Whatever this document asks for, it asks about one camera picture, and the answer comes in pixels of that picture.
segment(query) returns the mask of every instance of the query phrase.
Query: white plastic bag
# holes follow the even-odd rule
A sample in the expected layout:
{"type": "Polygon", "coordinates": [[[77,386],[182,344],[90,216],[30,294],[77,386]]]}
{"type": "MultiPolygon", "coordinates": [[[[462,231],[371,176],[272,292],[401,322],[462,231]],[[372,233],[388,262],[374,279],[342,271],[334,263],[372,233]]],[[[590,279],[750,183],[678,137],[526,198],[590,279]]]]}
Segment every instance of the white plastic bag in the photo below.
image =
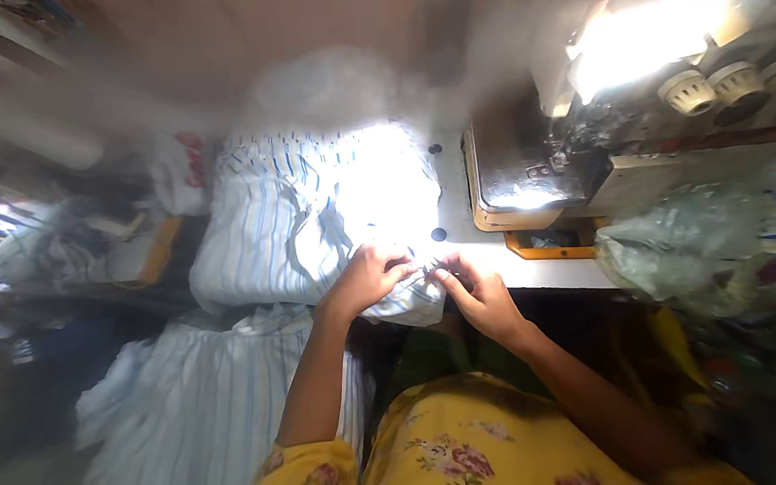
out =
{"type": "Polygon", "coordinates": [[[161,204],[175,216],[208,214],[214,149],[205,134],[157,131],[148,171],[161,204]]]}
{"type": "Polygon", "coordinates": [[[598,264],[638,298],[731,316],[755,295],[762,200],[737,183],[686,185],[598,230],[598,264]]]}

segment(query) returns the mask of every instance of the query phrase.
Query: clear plastic bag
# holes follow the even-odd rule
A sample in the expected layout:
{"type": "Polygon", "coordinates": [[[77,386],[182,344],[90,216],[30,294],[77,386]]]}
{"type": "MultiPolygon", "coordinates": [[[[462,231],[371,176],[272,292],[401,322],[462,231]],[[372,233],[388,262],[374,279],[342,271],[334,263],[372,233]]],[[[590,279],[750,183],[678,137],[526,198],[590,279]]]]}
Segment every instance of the clear plastic bag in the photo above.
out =
{"type": "Polygon", "coordinates": [[[739,183],[686,185],[598,230],[598,264],[637,298],[732,316],[756,295],[760,193],[739,183]]]}

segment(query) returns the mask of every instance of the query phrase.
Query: table surface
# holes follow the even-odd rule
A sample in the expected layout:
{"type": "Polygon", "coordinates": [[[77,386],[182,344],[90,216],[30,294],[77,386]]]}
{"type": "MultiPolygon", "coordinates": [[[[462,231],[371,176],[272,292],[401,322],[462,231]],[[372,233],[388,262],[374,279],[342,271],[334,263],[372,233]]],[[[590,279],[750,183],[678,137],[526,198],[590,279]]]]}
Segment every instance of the table surface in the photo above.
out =
{"type": "Polygon", "coordinates": [[[472,221],[466,164],[459,150],[461,129],[434,133],[430,140],[442,146],[436,172],[442,187],[439,226],[447,232],[445,253],[462,251],[499,271],[505,285],[514,288],[615,288],[594,260],[524,260],[504,245],[501,232],[484,232],[472,221]]]}

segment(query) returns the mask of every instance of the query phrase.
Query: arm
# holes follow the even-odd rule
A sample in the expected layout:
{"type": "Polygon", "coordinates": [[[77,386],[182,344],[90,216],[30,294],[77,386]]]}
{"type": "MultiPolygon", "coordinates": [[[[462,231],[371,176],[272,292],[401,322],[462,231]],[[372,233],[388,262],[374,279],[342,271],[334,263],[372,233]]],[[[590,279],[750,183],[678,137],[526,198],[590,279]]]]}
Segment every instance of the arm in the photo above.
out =
{"type": "Polygon", "coordinates": [[[343,377],[343,347],[359,313],[391,292],[415,269],[404,251],[363,244],[313,311],[313,329],[280,420],[283,447],[331,441],[337,435],[343,377]]]}
{"type": "Polygon", "coordinates": [[[443,265],[459,280],[445,269],[435,277],[469,323],[523,359],[566,415],[615,461],[646,479],[702,462],[657,418],[523,318],[498,273],[478,269],[460,255],[449,256],[443,265]]]}

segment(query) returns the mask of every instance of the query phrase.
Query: dark fabric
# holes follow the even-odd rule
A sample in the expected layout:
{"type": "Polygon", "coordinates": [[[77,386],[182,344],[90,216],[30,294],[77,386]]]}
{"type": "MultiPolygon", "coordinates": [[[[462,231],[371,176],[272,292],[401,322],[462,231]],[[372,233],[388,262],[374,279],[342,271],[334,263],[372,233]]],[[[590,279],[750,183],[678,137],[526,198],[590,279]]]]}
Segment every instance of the dark fabric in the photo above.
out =
{"type": "Polygon", "coordinates": [[[400,350],[400,361],[388,381],[386,392],[376,403],[373,418],[382,419],[388,405],[408,388],[448,375],[475,371],[502,379],[523,392],[553,399],[526,362],[492,339],[476,333],[466,346],[444,333],[415,329],[400,350]]]}

